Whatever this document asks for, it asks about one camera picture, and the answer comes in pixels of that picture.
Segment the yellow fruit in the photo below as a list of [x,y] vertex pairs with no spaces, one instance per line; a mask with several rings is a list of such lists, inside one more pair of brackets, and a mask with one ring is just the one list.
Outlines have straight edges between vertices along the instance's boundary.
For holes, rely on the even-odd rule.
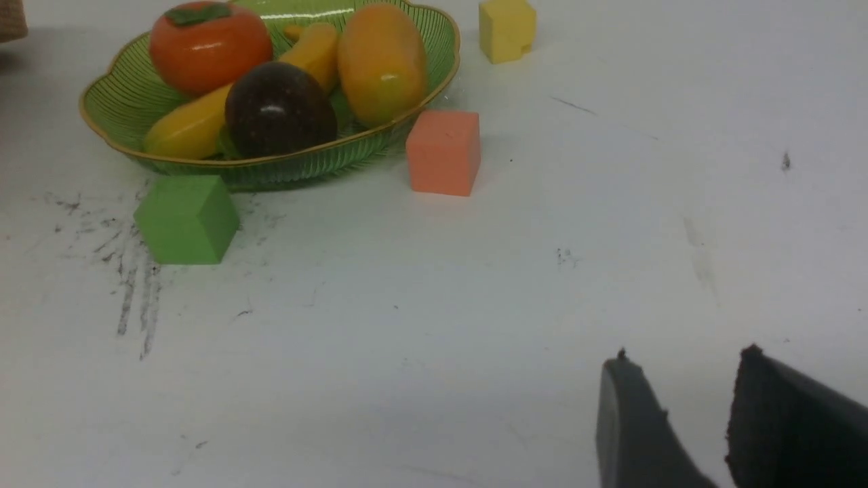
[[422,35],[391,3],[356,10],[338,46],[340,87],[356,119],[367,128],[391,122],[427,95]]
[[[338,30],[329,23],[313,23],[278,61],[310,74],[323,91],[338,83]],[[232,84],[181,105],[163,116],[145,135],[150,155],[202,160],[217,153],[220,128],[226,122],[226,98]]]
[[298,41],[278,61],[307,71],[329,95],[338,84],[338,30],[330,23],[312,23],[303,30],[294,27],[286,26],[284,33]]

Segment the green glass bowl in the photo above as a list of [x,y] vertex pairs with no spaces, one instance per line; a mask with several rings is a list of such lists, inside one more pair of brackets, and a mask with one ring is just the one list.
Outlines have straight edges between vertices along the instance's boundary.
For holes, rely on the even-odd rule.
[[[283,35],[288,23],[333,23],[343,30],[364,0],[230,0],[256,11],[265,20],[274,44],[275,58],[290,49]],[[413,121],[451,82],[458,71],[461,36],[455,21],[445,12],[405,0],[378,0],[400,6],[419,28],[428,56],[428,96],[396,121],[365,129],[352,121],[339,89],[332,106],[343,120],[337,141],[291,155],[234,159],[231,143],[220,139],[222,155],[209,160],[158,157],[142,152],[142,140],[151,126],[187,101],[160,80],[148,56],[148,33],[121,49],[108,72],[82,93],[79,109],[84,121],[112,148],[146,168],[164,175],[219,175],[233,191],[292,188],[358,168],[391,145],[402,142]]]

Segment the green cube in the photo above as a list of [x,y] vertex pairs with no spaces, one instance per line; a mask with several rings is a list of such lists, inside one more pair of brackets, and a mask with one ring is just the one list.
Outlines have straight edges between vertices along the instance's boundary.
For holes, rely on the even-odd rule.
[[135,224],[160,264],[218,264],[240,223],[219,176],[167,176],[135,210]]

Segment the yellow cube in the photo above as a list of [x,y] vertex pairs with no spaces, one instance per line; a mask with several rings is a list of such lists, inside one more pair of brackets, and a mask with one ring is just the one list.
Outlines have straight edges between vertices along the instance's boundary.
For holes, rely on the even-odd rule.
[[536,10],[527,0],[487,0],[479,4],[479,47],[493,64],[530,52],[536,37]]

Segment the cube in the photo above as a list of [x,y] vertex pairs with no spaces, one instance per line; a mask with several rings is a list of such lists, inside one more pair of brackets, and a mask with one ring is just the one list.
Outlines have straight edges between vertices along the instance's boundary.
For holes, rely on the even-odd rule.
[[481,160],[476,112],[426,110],[407,137],[413,191],[470,196]]
[[157,180],[135,210],[135,224],[160,264],[218,264],[240,225],[219,176]]
[[536,10],[527,0],[479,4],[479,47],[493,64],[521,59],[536,37]]

